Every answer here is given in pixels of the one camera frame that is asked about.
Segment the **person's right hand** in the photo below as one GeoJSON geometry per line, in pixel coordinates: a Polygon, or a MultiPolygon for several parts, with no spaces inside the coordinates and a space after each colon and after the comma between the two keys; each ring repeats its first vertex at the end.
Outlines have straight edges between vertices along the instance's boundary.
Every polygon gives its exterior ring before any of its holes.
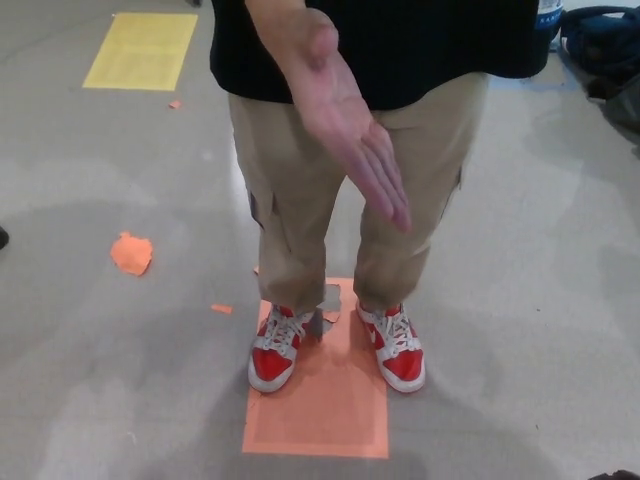
{"type": "Polygon", "coordinates": [[[282,71],[305,129],[341,166],[368,206],[408,231],[409,201],[392,141],[339,53],[337,31],[309,15],[303,32],[302,44],[282,71]]]}

